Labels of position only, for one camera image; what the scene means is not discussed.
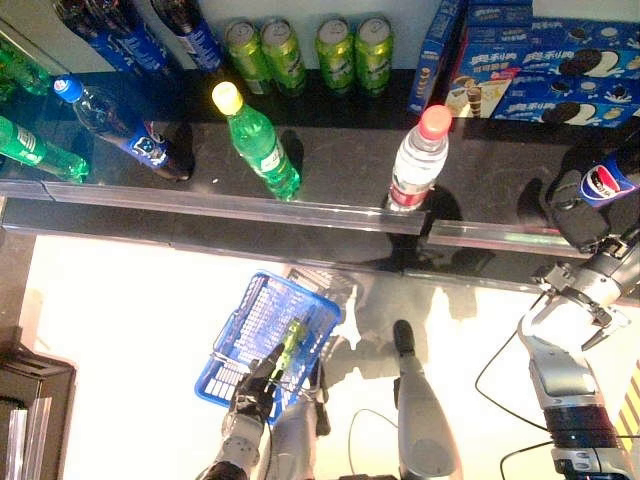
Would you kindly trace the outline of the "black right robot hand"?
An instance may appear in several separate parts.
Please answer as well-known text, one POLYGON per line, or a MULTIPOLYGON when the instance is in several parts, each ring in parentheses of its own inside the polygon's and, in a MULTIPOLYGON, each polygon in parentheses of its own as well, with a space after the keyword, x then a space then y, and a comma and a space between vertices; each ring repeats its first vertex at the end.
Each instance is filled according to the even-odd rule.
POLYGON ((560 174, 545 194, 550 222, 564 239, 581 253, 592 254, 615 233, 611 221, 579 193, 582 174, 571 169, 560 174))

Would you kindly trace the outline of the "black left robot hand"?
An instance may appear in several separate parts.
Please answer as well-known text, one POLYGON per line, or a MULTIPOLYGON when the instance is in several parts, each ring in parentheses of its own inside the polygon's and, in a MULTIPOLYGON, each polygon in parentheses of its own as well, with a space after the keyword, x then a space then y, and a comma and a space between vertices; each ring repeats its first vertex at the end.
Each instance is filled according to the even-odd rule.
POLYGON ((279 343, 264 359, 251 361, 249 372, 235 387, 230 405, 232 413, 248 416, 262 424, 267 422, 276 385, 284 373, 277 367, 284 350, 285 345, 279 343))

